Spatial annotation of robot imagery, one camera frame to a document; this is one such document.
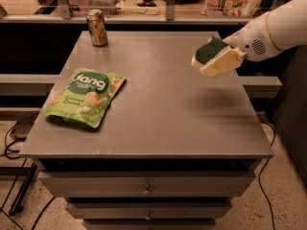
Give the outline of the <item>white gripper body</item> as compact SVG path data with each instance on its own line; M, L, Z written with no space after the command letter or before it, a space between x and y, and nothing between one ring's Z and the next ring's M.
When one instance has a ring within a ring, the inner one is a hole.
M239 47L246 52L247 60L259 62L276 57L281 53L272 39L268 12L250 20L241 30L244 32L244 44L231 47Z

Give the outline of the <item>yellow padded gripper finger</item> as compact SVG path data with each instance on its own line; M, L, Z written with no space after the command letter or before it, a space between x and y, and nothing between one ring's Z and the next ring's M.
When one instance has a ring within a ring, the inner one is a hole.
M240 67L247 53L239 47L230 46L222 49L216 56L205 63L200 72L207 77L217 77L218 75Z
M244 32L242 30L233 33L223 39L223 42L230 46L242 46L244 44L243 40Z

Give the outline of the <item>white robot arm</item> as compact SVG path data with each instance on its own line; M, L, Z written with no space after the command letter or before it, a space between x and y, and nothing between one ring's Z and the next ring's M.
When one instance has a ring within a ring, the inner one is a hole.
M211 36L194 54L191 65L207 77L259 62L307 44L307 0L292 0L250 20L238 32L219 39Z

